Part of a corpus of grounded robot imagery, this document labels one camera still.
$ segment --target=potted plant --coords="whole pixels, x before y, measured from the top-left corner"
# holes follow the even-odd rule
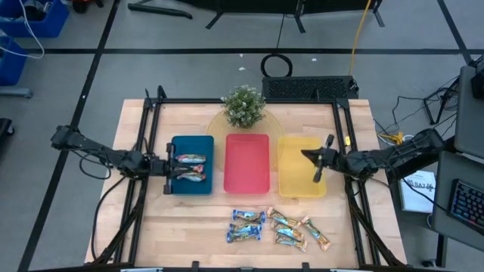
[[[264,97],[249,85],[235,87],[224,101],[225,116],[230,125],[238,128],[252,128],[264,118],[262,109],[265,106]]]

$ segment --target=wooden tabletop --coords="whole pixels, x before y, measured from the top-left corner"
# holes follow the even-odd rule
[[[125,100],[114,141],[114,149],[130,149],[136,141],[142,112],[142,100]],[[351,100],[351,114],[358,148],[377,149],[378,141],[367,100]],[[320,137],[324,143],[329,134],[336,135],[331,105],[268,104],[266,109],[283,125],[288,136]],[[166,157],[166,143],[176,135],[206,134],[213,117],[222,110],[219,104],[164,104],[158,125],[154,152]],[[343,132],[347,135],[344,113],[340,116]],[[151,116],[146,137],[149,135]],[[201,267],[301,267],[308,262],[312,268],[358,267],[355,253],[348,201],[343,189],[343,176],[326,171],[327,194],[322,198],[283,198],[278,193],[278,173],[271,173],[271,189],[265,195],[231,195],[223,189],[223,172],[214,168],[213,194],[210,196],[163,195],[164,178],[150,178],[144,217],[141,225],[138,267],[190,267],[199,261]],[[105,181],[103,193],[120,178]],[[375,178],[385,181],[383,171]],[[99,255],[119,229],[125,201],[125,181],[104,201],[98,217],[96,252]],[[377,182],[366,183],[374,229],[388,248],[402,262],[406,262],[399,226],[387,187]],[[265,223],[261,241],[227,243],[225,235],[232,222],[233,209],[262,211],[274,206],[287,217],[302,219],[309,215],[314,225],[333,243],[326,251],[304,228],[308,248],[301,252],[291,246],[274,244],[274,232]],[[361,229],[366,262],[371,263],[368,238]],[[131,232],[125,245],[131,242]],[[123,260],[129,247],[125,246]],[[91,261],[88,251],[86,261]]]

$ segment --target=blue bin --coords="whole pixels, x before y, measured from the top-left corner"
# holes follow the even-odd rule
[[[172,178],[172,193],[184,195],[209,195],[212,193],[213,179],[213,137],[212,136],[175,136],[172,139],[175,145],[174,157],[182,154],[205,155],[203,164],[205,180],[201,182],[187,179]]]
[[[66,23],[69,11],[62,4],[61,0],[39,0],[42,4],[52,2],[52,6],[42,21],[29,21],[32,31],[37,38],[55,38],[61,33],[62,27]],[[30,38],[29,31],[25,27],[23,20],[18,21],[0,21],[0,29],[11,37]]]
[[[18,54],[26,54],[10,37],[0,37],[0,45]],[[3,57],[0,59],[0,86],[15,85],[22,74],[26,57],[17,56],[2,49],[0,51],[3,53]]]
[[[18,0],[0,0],[0,16],[16,17],[22,13],[22,6]]]

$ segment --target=yellow tray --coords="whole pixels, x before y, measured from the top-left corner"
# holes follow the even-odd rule
[[[326,194],[326,180],[312,181],[315,167],[301,150],[321,147],[320,138],[281,137],[278,142],[279,194],[285,197],[321,197]]]

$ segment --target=computer keyboard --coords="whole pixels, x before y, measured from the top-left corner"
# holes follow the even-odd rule
[[[320,99],[358,98],[358,92],[350,89],[351,76],[271,77],[262,80],[262,92],[266,98],[312,99],[318,91]]]
[[[462,180],[454,180],[448,212],[484,235],[484,190]]]

